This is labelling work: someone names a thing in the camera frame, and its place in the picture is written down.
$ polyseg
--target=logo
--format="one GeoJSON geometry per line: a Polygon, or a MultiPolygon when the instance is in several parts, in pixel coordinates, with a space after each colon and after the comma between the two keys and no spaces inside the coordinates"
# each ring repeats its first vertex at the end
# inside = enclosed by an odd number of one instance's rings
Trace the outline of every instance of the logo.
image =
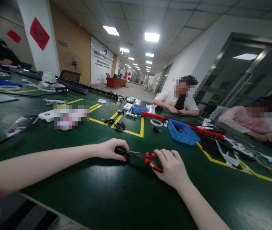
{"type": "Polygon", "coordinates": [[[107,54],[107,49],[103,46],[102,53],[107,54]]]}

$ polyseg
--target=floor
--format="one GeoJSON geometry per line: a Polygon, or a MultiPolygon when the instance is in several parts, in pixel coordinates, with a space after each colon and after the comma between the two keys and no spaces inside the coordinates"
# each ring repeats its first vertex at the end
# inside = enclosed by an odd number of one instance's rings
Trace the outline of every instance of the floor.
{"type": "Polygon", "coordinates": [[[109,88],[106,86],[106,84],[91,84],[91,87],[98,88],[104,91],[112,91],[114,93],[120,94],[122,96],[130,97],[133,96],[139,100],[146,101],[146,102],[152,102],[155,98],[155,94],[153,92],[147,92],[142,90],[142,86],[135,85],[133,83],[128,83],[129,88],[109,88]]]}

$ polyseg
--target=blue item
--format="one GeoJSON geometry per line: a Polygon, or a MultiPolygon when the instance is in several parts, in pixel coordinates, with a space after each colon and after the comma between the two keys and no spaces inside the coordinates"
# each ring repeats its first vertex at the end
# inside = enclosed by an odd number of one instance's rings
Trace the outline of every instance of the blue item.
{"type": "Polygon", "coordinates": [[[185,123],[169,119],[167,127],[170,131],[172,139],[175,141],[182,142],[191,146],[200,141],[200,138],[185,123]],[[177,131],[174,126],[179,126],[179,128],[182,130],[182,133],[177,131]]]}
{"type": "Polygon", "coordinates": [[[1,85],[12,85],[12,86],[19,86],[19,87],[23,86],[20,83],[15,83],[15,82],[10,82],[10,81],[5,81],[5,80],[0,80],[0,86],[1,85]]]}
{"type": "Polygon", "coordinates": [[[141,115],[141,112],[148,112],[149,110],[145,106],[133,105],[132,112],[141,115]]]}

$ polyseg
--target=ceiling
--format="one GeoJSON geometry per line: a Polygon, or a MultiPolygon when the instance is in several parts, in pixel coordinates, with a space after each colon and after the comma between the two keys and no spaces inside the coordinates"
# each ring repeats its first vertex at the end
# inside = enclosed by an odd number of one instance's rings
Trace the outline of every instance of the ceiling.
{"type": "Polygon", "coordinates": [[[272,0],[52,0],[118,56],[121,66],[158,72],[223,14],[272,20],[272,0]],[[115,27],[120,36],[103,26],[115,27]],[[148,42],[144,33],[160,34],[148,42]],[[119,53],[120,47],[130,53],[119,53]]]}

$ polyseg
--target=wooden wall panel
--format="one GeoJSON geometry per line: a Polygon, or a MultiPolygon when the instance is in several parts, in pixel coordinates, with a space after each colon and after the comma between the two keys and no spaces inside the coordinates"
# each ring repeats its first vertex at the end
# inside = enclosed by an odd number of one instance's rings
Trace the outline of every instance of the wooden wall panel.
{"type": "Polygon", "coordinates": [[[91,35],[80,27],[77,22],[69,18],[61,9],[50,1],[51,14],[55,32],[56,47],[58,53],[60,71],[75,71],[73,66],[66,67],[63,55],[66,52],[76,54],[83,64],[80,83],[90,84],[91,81],[91,35]],[[67,47],[59,45],[63,41],[67,47]]]}
{"type": "Polygon", "coordinates": [[[117,64],[117,56],[113,54],[113,65],[111,67],[111,74],[110,77],[113,77],[115,71],[116,71],[116,64],[117,64]]]}

